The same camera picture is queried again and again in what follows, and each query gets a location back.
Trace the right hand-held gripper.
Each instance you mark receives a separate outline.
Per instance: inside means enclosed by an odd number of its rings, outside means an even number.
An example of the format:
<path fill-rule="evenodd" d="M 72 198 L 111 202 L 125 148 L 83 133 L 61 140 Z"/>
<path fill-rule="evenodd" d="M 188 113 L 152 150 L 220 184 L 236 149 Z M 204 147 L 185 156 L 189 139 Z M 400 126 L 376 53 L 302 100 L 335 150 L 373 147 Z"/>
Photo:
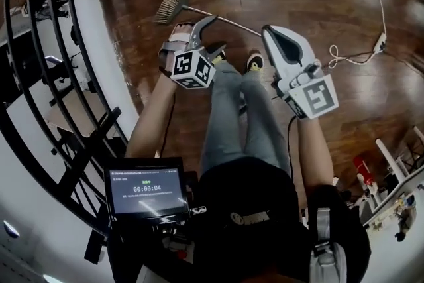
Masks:
<path fill-rule="evenodd" d="M 278 75 L 277 96 L 298 119 L 312 120 L 339 107 L 333 79 L 324 74 L 306 38 L 288 28 L 264 25 L 262 40 Z M 287 76 L 288 65 L 304 69 Z"/>

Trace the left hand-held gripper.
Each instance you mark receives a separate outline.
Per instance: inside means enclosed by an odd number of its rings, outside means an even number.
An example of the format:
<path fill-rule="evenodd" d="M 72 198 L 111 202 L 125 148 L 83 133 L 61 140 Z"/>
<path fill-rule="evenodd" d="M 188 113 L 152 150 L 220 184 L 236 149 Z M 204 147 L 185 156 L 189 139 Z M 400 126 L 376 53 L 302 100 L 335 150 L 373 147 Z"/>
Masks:
<path fill-rule="evenodd" d="M 207 89 L 216 69 L 212 63 L 226 60 L 225 42 L 202 46 L 202 32 L 216 20 L 209 15 L 197 23 L 178 23 L 158 53 L 160 71 L 185 89 Z M 190 26 L 191 33 L 176 32 L 177 26 Z"/>

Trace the person's left hand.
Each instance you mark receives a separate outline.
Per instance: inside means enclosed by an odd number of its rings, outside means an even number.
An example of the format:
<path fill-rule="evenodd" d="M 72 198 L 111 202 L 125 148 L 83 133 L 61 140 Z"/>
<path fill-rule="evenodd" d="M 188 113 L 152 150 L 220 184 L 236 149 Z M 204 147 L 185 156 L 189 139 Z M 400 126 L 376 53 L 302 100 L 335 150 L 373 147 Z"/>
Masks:
<path fill-rule="evenodd" d="M 168 41 L 188 43 L 194 26 L 195 25 L 193 23 L 177 24 L 174 27 Z"/>

